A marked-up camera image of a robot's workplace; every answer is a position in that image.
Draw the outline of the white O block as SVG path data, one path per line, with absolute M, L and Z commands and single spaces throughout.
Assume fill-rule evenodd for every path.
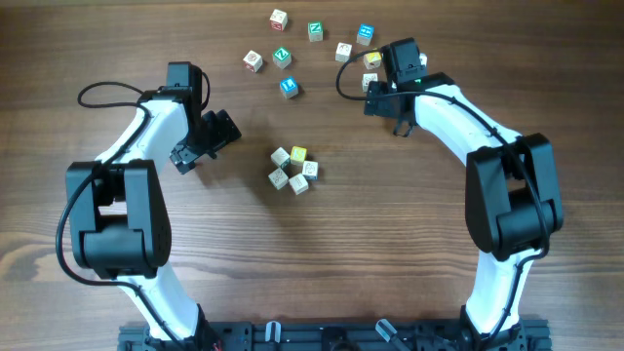
M 371 82 L 376 82 L 378 80 L 378 76 L 376 73 L 365 73 L 362 78 L 362 90 L 366 93 L 369 89 L 369 85 Z

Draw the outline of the green V block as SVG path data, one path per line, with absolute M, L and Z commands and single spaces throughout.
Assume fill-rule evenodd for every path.
M 278 147 L 271 154 L 270 159 L 278 168 L 283 169 L 290 163 L 291 156 L 283 147 Z

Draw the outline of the green-edged wooden block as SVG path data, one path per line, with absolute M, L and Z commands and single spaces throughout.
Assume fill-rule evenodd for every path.
M 280 190 L 289 183 L 289 176 L 281 169 L 278 168 L 268 175 L 271 184 Z

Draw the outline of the yellow top block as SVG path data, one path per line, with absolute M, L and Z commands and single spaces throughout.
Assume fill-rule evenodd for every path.
M 291 152 L 291 163 L 296 166 L 302 166 L 306 161 L 307 149 L 301 146 L 294 146 Z

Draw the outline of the yellow block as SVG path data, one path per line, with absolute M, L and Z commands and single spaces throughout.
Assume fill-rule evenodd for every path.
M 377 69 L 382 63 L 380 52 L 370 52 L 364 55 L 364 65 L 367 70 Z
M 291 152 L 291 163 L 296 166 L 302 166 L 306 161 L 307 149 L 301 146 L 294 146 Z

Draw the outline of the red A block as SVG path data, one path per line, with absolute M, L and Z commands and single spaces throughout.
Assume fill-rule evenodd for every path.
M 307 179 L 302 173 L 299 173 L 289 179 L 289 186 L 295 195 L 299 195 L 309 188 Z

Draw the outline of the blue P block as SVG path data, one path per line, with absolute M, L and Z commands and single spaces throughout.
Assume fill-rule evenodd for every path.
M 319 164 L 315 161 L 304 161 L 301 173 L 308 180 L 316 180 L 319 173 Z

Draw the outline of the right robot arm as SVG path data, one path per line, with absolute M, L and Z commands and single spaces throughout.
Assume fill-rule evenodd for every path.
M 465 327 L 474 347 L 511 343 L 520 336 L 528 271 L 564 221 L 553 147 L 542 134 L 523 136 L 495 122 L 445 73 L 428 73 L 414 39 L 380 55 L 387 79 L 370 84 L 365 112 L 433 134 L 464 165 L 465 221 L 479 250 Z

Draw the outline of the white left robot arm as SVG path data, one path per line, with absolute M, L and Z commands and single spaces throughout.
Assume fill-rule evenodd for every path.
M 144 317 L 119 330 L 121 350 L 218 350 L 221 340 L 185 292 L 169 257 L 172 228 L 159 173 L 181 174 L 241 133 L 224 110 L 206 108 L 210 81 L 188 61 L 168 65 L 164 86 L 143 91 L 136 117 L 94 161 L 66 171 L 67 204 L 56 235 L 58 263 L 71 279 L 118 287 Z

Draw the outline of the yellow block right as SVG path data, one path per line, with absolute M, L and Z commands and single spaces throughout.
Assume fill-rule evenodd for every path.
M 367 70 L 377 69 L 382 63 L 380 52 L 370 52 L 364 55 L 364 65 Z

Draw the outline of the blue top block right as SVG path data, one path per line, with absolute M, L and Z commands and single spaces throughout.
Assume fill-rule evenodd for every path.
M 372 25 L 362 23 L 357 33 L 356 42 L 363 46 L 369 46 L 371 44 L 373 34 L 374 27 Z

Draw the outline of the white block number two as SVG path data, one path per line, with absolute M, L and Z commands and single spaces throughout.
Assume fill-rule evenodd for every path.
M 335 51 L 335 60 L 339 62 L 346 62 L 350 59 L 351 52 L 351 44 L 339 42 Z

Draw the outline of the white block red side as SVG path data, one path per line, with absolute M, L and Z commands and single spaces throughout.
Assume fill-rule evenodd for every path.
M 257 73 L 259 69 L 262 67 L 263 58 L 262 56 L 250 50 L 243 58 L 244 66 L 253 73 Z

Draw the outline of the blue L block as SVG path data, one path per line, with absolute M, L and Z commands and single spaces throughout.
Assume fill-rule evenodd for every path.
M 298 84 L 292 76 L 280 82 L 280 90 L 286 99 L 294 98 L 299 93 Z

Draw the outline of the green N block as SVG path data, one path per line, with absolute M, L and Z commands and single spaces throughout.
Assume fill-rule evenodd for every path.
M 307 24 L 307 32 L 310 42 L 320 42 L 324 38 L 324 28 L 320 21 L 312 21 Z

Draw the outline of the green Z block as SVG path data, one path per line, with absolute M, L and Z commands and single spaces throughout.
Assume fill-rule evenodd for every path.
M 280 69 L 284 69 L 292 63 L 292 54 L 285 47 L 279 47 L 272 54 L 272 59 Z

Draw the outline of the red-sided block far back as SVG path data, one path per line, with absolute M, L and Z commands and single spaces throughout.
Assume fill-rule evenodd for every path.
M 279 9 L 274 9 L 270 18 L 270 26 L 278 31 L 284 31 L 288 23 L 288 14 Z

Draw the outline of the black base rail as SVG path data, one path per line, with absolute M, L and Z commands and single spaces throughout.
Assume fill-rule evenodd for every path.
M 220 343 L 204 350 L 468 350 L 468 331 L 460 331 L 458 320 L 429 320 L 392 323 L 396 333 L 382 336 L 373 323 L 364 324 L 282 324 L 275 326 L 238 323 L 211 323 Z M 180 350 L 171 341 L 151 337 L 148 326 L 122 327 L 117 350 Z M 553 350 L 547 320 L 520 321 L 517 338 L 487 350 Z

